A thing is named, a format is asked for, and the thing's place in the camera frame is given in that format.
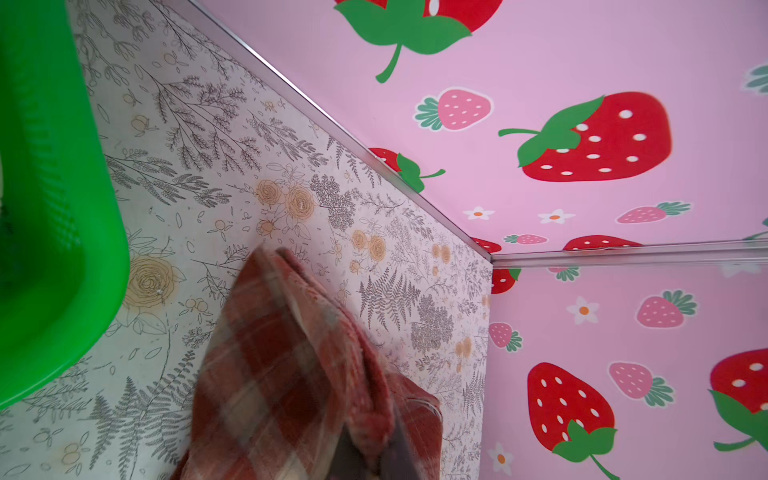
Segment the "red plaid skirt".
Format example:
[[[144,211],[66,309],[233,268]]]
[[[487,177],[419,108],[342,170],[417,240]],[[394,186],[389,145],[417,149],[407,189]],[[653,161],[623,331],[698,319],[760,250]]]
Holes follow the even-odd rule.
[[[285,248],[247,258],[208,345],[177,479],[436,479],[436,397]]]

